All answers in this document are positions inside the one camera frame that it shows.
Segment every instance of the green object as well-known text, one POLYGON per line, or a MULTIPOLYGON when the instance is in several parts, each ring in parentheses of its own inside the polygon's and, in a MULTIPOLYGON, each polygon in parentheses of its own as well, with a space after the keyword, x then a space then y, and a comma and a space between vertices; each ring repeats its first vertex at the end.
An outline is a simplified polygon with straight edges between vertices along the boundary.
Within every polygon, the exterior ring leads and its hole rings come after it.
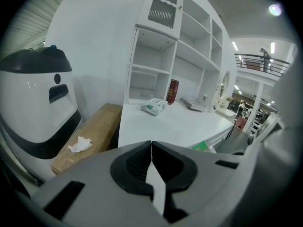
POLYGON ((205 151, 208 149, 208 146, 204 140, 204 141, 200 142, 199 144, 193 146, 192 149, 198 150, 198 151, 205 151))

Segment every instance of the person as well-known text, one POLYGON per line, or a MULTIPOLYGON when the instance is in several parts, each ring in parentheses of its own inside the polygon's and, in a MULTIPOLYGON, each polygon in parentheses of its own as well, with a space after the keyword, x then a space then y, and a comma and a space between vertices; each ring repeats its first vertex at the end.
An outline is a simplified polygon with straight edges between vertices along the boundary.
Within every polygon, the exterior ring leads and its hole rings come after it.
POLYGON ((245 101, 241 102, 239 107, 238 107, 237 118, 242 114, 244 109, 245 109, 245 101))
POLYGON ((263 48, 261 48, 260 52, 263 53, 264 72, 270 73, 270 58, 271 58, 271 56, 263 48))
POLYGON ((250 116, 251 111, 252 111, 251 108, 249 108, 249 109, 247 110, 247 113, 246 113, 246 115, 245 115, 245 118, 246 118, 246 119, 248 119, 248 117, 250 116))
POLYGON ((266 121, 266 119, 270 116, 270 112, 265 112, 263 120, 266 121))

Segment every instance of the shelf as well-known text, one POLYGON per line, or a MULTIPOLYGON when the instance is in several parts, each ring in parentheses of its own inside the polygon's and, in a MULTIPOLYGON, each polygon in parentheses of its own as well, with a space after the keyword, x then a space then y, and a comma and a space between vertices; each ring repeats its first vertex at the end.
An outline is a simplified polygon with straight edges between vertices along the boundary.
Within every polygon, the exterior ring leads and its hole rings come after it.
POLYGON ((139 28, 134 48, 133 64, 170 71, 176 41, 150 30, 139 28))
POLYGON ((217 67, 221 67, 222 47, 214 37, 212 40, 212 51, 210 59, 214 64, 216 64, 217 67))
POLYGON ((217 25, 217 23, 212 19, 212 29, 213 29, 213 38, 217 43, 222 47, 223 38, 222 38, 222 29, 217 25))
POLYGON ((203 70, 219 70, 218 67, 204 55, 181 40, 178 41, 176 55, 203 70))
POLYGON ((142 72, 148 72, 148 73, 154 73, 154 74, 169 75, 169 71, 160 70, 160 69, 156 69, 156 68, 148 67, 148 66, 137 65, 137 64, 133 64, 132 71, 142 71, 142 72))
POLYGON ((204 57, 209 58, 210 52, 210 35, 204 35, 198 39, 192 39, 191 37, 187 36, 184 33, 180 34, 180 40, 187 44, 188 46, 192 47, 194 50, 198 51, 204 57))
POLYGON ((144 102, 150 100, 151 98, 149 97, 140 97, 140 98, 129 98, 128 99, 128 104, 138 104, 138 105, 141 105, 143 104, 144 102))
POLYGON ((153 97, 164 99, 169 83, 169 74, 156 74, 133 70, 130 78, 128 98, 149 100, 153 97))
POLYGON ((209 14, 192 0, 183 0, 183 11, 210 31, 209 14))
POLYGON ((203 70, 180 57, 176 57, 171 79, 179 82, 176 100, 184 97, 195 101, 201 87, 203 70))
POLYGON ((221 46, 220 43, 216 40, 216 38, 213 37, 212 50, 217 50, 217 49, 222 49, 222 46, 221 46))
POLYGON ((181 33, 186 34, 192 39, 198 39, 204 35, 210 35, 207 29, 185 12, 183 12, 182 15, 181 33))
POLYGON ((171 46, 174 40, 150 30, 139 29, 137 43, 163 51, 171 46))

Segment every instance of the white column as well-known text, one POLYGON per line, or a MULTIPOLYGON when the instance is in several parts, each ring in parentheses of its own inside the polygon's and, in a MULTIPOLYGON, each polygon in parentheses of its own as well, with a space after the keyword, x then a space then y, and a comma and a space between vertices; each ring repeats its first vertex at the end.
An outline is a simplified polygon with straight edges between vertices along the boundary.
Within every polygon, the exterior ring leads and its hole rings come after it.
POLYGON ((250 129, 250 126, 251 126, 252 122, 254 121, 254 118, 256 117, 257 111, 258 111, 258 109, 260 107, 260 103, 261 103, 262 91, 263 91, 263 82, 259 82, 259 87, 258 87, 254 106, 253 106, 250 116, 248 117, 248 120, 242 130, 245 133, 250 129))

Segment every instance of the white counter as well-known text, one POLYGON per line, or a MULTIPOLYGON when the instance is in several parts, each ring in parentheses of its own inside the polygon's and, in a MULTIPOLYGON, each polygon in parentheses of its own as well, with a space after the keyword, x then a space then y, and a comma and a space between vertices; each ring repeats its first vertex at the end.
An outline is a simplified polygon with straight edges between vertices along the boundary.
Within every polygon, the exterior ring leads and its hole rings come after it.
POLYGON ((118 147, 147 140, 189 147, 232 126, 216 113, 192 111, 179 102, 167 105, 158 116, 141 111, 139 105, 123 105, 118 147))
POLYGON ((234 111, 231 111, 231 110, 229 110, 227 108, 220 108, 219 107, 219 108, 217 108, 217 112, 220 112, 220 113, 226 115, 227 117, 235 117, 235 116, 237 116, 237 114, 234 111))

